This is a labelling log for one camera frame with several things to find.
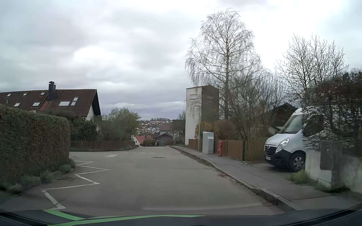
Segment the van windshield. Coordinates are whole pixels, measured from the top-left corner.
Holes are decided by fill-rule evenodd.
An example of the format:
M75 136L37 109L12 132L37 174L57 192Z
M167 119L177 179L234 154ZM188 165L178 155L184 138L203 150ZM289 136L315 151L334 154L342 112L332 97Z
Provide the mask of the van windshield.
M303 120L307 119L308 115L291 116L279 131L280 134L296 134L303 127Z

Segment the van headlight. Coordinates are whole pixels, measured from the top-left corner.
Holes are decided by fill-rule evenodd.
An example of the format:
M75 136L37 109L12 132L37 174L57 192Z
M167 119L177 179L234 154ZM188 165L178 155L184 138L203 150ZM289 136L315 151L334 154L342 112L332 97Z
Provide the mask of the van headlight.
M290 139L286 138L285 140L283 140L282 142L280 142L280 144L278 145L278 147L276 148L276 152L279 152L281 150L283 150L283 148L288 144L288 142L290 141Z

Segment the red fire hydrant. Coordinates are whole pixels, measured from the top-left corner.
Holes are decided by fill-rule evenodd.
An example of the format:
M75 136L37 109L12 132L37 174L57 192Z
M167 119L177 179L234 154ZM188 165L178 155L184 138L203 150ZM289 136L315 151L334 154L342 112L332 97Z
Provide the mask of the red fire hydrant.
M222 149L223 149L223 141L219 140L219 150L217 150L217 152L219 153L219 157L223 156Z

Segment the wooden fence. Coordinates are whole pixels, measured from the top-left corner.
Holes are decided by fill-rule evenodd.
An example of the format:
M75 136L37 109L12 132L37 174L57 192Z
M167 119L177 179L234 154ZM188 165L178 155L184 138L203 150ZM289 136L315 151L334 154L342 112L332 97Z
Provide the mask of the wooden fence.
M136 147L134 141L108 141L108 140L72 140L72 148L89 148L89 149L120 149L130 146Z
M253 141L215 139L213 143L213 153L217 153L217 150L219 149L219 141L223 141L223 156L239 161L262 162L265 161L264 146L266 140L267 137ZM197 139L189 139L188 146L201 152L202 139L200 140L199 149L197 149Z

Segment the gray electrical box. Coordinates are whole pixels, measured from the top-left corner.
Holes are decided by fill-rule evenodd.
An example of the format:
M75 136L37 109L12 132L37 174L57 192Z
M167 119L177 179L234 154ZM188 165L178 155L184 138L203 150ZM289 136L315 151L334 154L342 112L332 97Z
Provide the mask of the gray electrical box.
M212 132L203 132L202 153L213 154L214 134Z

